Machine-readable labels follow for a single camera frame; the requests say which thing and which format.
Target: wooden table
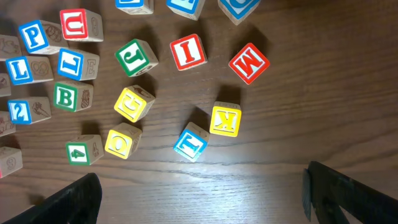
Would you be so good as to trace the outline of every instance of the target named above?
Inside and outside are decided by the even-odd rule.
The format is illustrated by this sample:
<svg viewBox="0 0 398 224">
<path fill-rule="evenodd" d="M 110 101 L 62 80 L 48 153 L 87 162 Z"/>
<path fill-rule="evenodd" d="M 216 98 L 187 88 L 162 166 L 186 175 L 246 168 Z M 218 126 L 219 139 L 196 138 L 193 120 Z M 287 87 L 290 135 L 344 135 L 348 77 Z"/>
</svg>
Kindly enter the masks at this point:
<svg viewBox="0 0 398 224">
<path fill-rule="evenodd" d="M 151 16 L 130 16 L 112 0 L 0 3 L 3 34 L 35 19 L 59 23 L 59 11 L 75 7 L 100 13 L 105 30 L 102 43 L 70 42 L 101 57 L 93 107 L 52 107 L 50 120 L 0 138 L 0 146 L 21 148 L 24 160 L 22 170 L 0 180 L 0 222 L 88 172 L 103 186 L 98 223 L 307 223 L 301 173 L 310 161 L 398 198 L 398 1 L 266 0 L 239 26 L 215 0 L 206 1 L 199 21 L 155 1 Z M 179 72 L 169 43 L 192 33 L 209 62 Z M 150 44 L 160 64 L 128 78 L 114 53 L 135 38 Z M 271 61 L 251 85 L 228 67 L 248 42 Z M 49 58 L 56 71 L 58 55 Z M 106 153 L 90 167 L 70 166 L 67 141 L 83 133 L 105 142 L 127 121 L 113 105 L 132 84 L 157 97 L 134 124 L 144 132 L 138 151 L 128 160 Z M 53 87 L 13 86 L 0 110 L 25 96 L 52 101 Z M 216 99 L 240 103 L 239 136 L 211 135 L 193 164 L 172 146 L 187 122 L 208 128 Z"/>
</svg>

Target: toy block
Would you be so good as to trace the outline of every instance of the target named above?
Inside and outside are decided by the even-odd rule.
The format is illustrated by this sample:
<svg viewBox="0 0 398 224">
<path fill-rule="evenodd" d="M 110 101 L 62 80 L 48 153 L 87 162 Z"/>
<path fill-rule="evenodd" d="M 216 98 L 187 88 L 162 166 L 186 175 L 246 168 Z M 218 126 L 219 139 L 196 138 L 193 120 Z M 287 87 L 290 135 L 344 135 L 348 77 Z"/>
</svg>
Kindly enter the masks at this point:
<svg viewBox="0 0 398 224">
<path fill-rule="evenodd" d="M 139 85 L 124 88 L 114 109 L 129 121 L 135 123 L 143 118 L 155 103 L 155 97 Z"/>
<path fill-rule="evenodd" d="M 166 5 L 174 13 L 197 21 L 205 0 L 167 0 Z"/>
<path fill-rule="evenodd" d="M 122 159 L 127 159 L 137 150 L 141 135 L 140 129 L 121 123 L 109 131 L 105 151 Z"/>
<path fill-rule="evenodd" d="M 170 48 L 179 71 L 207 63 L 200 37 L 196 34 L 173 41 Z"/>
<path fill-rule="evenodd" d="M 270 65 L 268 59 L 252 43 L 248 43 L 229 66 L 246 83 L 252 83 Z"/>
<path fill-rule="evenodd" d="M 191 162 L 195 162 L 207 147 L 209 137 L 207 131 L 189 122 L 175 143 L 174 150 Z"/>
<path fill-rule="evenodd" d="M 20 149 L 0 147 L 0 178 L 22 168 L 22 152 Z"/>
<path fill-rule="evenodd" d="M 154 13 L 155 0 L 116 0 L 116 7 L 130 15 Z"/>
<path fill-rule="evenodd" d="M 18 37 L 0 35 L 0 61 L 22 56 Z"/>
<path fill-rule="evenodd" d="M 241 124 L 241 107 L 234 103 L 216 101 L 211 114 L 210 133 L 236 137 Z"/>
<path fill-rule="evenodd" d="M 218 0 L 218 5 L 235 25 L 239 25 L 258 7 L 260 1 L 261 0 Z"/>
<path fill-rule="evenodd" d="M 60 24 L 36 20 L 20 26 L 19 32 L 30 54 L 51 55 L 68 48 Z"/>
<path fill-rule="evenodd" d="M 8 101 L 11 122 L 14 124 L 33 124 L 51 118 L 48 97 L 29 97 Z"/>
<path fill-rule="evenodd" d="M 77 81 L 97 77 L 100 56 L 82 50 L 61 49 L 58 58 L 58 74 Z"/>
<path fill-rule="evenodd" d="M 136 77 L 148 72 L 159 64 L 149 44 L 134 39 L 119 49 L 115 56 L 128 77 Z"/>
<path fill-rule="evenodd" d="M 11 83 L 6 73 L 0 73 L 0 97 L 3 96 L 11 96 Z"/>
<path fill-rule="evenodd" d="M 102 17 L 87 9 L 60 11 L 62 34 L 65 40 L 102 42 L 104 30 Z"/>
<path fill-rule="evenodd" d="M 24 85 L 54 80 L 47 57 L 21 56 L 6 60 L 12 84 Z"/>
<path fill-rule="evenodd" d="M 67 142 L 69 164 L 90 166 L 104 156 L 101 136 L 97 134 L 82 135 Z"/>
<path fill-rule="evenodd" d="M 54 106 L 59 109 L 77 112 L 91 107 L 94 87 L 77 81 L 56 82 Z"/>
<path fill-rule="evenodd" d="M 0 111 L 0 137 L 12 134 L 15 131 L 16 127 L 11 122 L 10 114 L 7 111 Z"/>
</svg>

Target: letter block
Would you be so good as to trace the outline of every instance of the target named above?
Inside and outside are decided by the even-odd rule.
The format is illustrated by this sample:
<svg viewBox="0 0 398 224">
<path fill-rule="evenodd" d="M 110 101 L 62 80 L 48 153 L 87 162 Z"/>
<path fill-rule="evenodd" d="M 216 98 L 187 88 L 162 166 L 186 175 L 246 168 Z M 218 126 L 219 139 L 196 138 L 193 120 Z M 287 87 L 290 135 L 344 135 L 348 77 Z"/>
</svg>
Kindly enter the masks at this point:
<svg viewBox="0 0 398 224">
<path fill-rule="evenodd" d="M 8 101 L 11 122 L 14 124 L 33 124 L 51 118 L 48 97 L 29 97 Z"/>
<path fill-rule="evenodd" d="M 0 178 L 3 178 L 21 168 L 21 150 L 11 147 L 0 147 Z"/>
<path fill-rule="evenodd" d="M 116 0 L 116 7 L 130 15 L 154 13 L 155 0 Z"/>
<path fill-rule="evenodd" d="M 269 67 L 268 59 L 252 43 L 248 43 L 232 60 L 229 66 L 248 85 Z"/>
<path fill-rule="evenodd" d="M 97 77 L 100 56 L 82 50 L 61 49 L 58 58 L 58 74 L 77 81 Z"/>
<path fill-rule="evenodd" d="M 59 109 L 77 112 L 91 107 L 94 87 L 90 84 L 63 81 L 56 82 L 54 88 L 54 106 Z"/>
<path fill-rule="evenodd" d="M 207 131 L 189 122 L 175 143 L 174 150 L 191 162 L 195 162 L 207 147 L 209 137 Z"/>
<path fill-rule="evenodd" d="M 11 96 L 11 83 L 6 73 L 0 73 L 0 97 L 3 96 Z"/>
<path fill-rule="evenodd" d="M 50 55 L 68 48 L 60 24 L 37 20 L 20 26 L 19 32 L 30 54 Z"/>
<path fill-rule="evenodd" d="M 74 166 L 90 166 L 104 156 L 101 136 L 87 134 L 67 142 L 69 164 Z"/>
<path fill-rule="evenodd" d="M 239 25 L 260 4 L 260 0 L 218 0 L 221 10 L 235 24 Z"/>
<path fill-rule="evenodd" d="M 10 114 L 7 111 L 0 111 L 0 137 L 12 134 L 15 131 L 16 127 L 11 121 Z"/>
<path fill-rule="evenodd" d="M 205 0 L 167 0 L 166 5 L 174 13 L 197 21 Z"/>
<path fill-rule="evenodd" d="M 102 17 L 87 9 L 60 11 L 62 34 L 65 40 L 102 42 L 104 30 Z"/>
<path fill-rule="evenodd" d="M 236 137 L 241 123 L 241 107 L 234 103 L 216 101 L 211 114 L 210 133 Z"/>
<path fill-rule="evenodd" d="M 6 60 L 12 84 L 24 85 L 54 80 L 47 57 L 21 56 Z"/>
<path fill-rule="evenodd" d="M 173 41 L 170 44 L 170 48 L 179 71 L 207 63 L 201 40 L 196 34 Z"/>
<path fill-rule="evenodd" d="M 106 140 L 105 151 L 127 159 L 138 148 L 142 131 L 130 124 L 121 123 L 111 129 Z"/>
<path fill-rule="evenodd" d="M 125 118 L 135 123 L 143 118 L 155 103 L 156 98 L 139 85 L 124 88 L 114 109 Z"/>
<path fill-rule="evenodd" d="M 0 61 L 22 56 L 18 37 L 0 35 Z"/>
<path fill-rule="evenodd" d="M 115 54 L 128 77 L 136 77 L 148 72 L 159 64 L 149 44 L 134 39 L 119 49 Z"/>
</svg>

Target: green number 4 block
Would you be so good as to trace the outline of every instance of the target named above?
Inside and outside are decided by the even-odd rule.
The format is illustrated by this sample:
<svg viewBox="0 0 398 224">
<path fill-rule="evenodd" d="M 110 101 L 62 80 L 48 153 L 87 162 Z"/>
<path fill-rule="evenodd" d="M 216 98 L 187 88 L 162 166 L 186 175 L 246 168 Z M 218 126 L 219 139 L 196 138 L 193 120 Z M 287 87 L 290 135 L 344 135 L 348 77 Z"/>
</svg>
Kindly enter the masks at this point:
<svg viewBox="0 0 398 224">
<path fill-rule="evenodd" d="M 67 142 L 67 154 L 70 165 L 92 165 L 104 156 L 101 136 L 95 134 L 82 135 Z"/>
<path fill-rule="evenodd" d="M 76 112 L 90 108 L 93 104 L 94 87 L 77 81 L 55 83 L 54 106 Z"/>
<path fill-rule="evenodd" d="M 142 75 L 159 64 L 149 44 L 138 39 L 123 46 L 115 56 L 128 77 Z"/>
</svg>

